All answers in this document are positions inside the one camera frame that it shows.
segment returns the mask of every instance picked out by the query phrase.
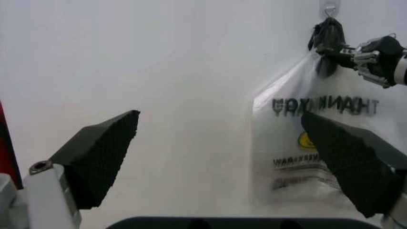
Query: transparent plastic bag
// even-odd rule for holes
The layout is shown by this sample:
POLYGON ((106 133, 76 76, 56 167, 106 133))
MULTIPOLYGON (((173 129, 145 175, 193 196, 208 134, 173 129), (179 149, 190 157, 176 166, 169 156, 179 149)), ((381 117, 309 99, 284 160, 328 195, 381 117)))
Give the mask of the transparent plastic bag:
POLYGON ((407 89, 385 90, 344 68, 321 77, 316 73, 319 60, 311 51, 253 101, 252 184, 257 205, 323 201, 352 207, 303 130, 304 111, 368 129, 406 151, 402 136, 407 110, 397 103, 407 89))

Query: yellow logo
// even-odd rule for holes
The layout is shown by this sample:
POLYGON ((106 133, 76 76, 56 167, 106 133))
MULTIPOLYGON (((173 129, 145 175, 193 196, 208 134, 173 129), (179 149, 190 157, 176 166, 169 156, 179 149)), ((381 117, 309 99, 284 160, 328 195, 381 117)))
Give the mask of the yellow logo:
POLYGON ((303 150, 316 151, 314 143, 309 140, 308 133, 305 131, 298 138, 298 146, 303 150))

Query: black foam pad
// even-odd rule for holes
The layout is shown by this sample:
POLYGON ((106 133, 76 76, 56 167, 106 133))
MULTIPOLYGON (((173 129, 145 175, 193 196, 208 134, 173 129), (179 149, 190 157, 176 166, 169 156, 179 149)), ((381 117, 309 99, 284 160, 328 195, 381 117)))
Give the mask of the black foam pad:
POLYGON ((343 193, 359 212, 371 217, 391 208, 404 178, 380 160, 375 149, 368 146, 364 138, 348 131, 354 127, 310 112, 302 116, 301 123, 320 158, 326 162, 343 193))
POLYGON ((61 164, 78 209, 98 207, 136 134, 138 111, 81 129, 50 161, 61 164))

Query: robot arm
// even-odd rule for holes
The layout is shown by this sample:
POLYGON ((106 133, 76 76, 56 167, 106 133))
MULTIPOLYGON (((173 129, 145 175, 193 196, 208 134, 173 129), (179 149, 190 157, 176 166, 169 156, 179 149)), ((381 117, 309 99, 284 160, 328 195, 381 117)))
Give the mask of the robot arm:
POLYGON ((395 34, 369 40, 356 48, 321 44, 316 52, 343 67, 355 69, 365 80, 383 88, 407 84, 407 49, 396 40, 395 34))

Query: gray surface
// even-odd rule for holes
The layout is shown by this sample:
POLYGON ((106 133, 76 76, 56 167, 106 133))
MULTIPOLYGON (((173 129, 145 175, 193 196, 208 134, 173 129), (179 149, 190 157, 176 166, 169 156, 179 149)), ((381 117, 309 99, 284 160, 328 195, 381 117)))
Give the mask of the gray surface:
MULTIPOLYGON (((352 46, 392 32, 406 45, 406 8, 348 0, 338 19, 352 46)), ((249 198, 250 100, 305 55, 319 1, 2 0, 0 10, 0 97, 23 175, 81 127, 142 112, 83 228, 140 215, 361 217, 316 203, 252 209, 249 198)))

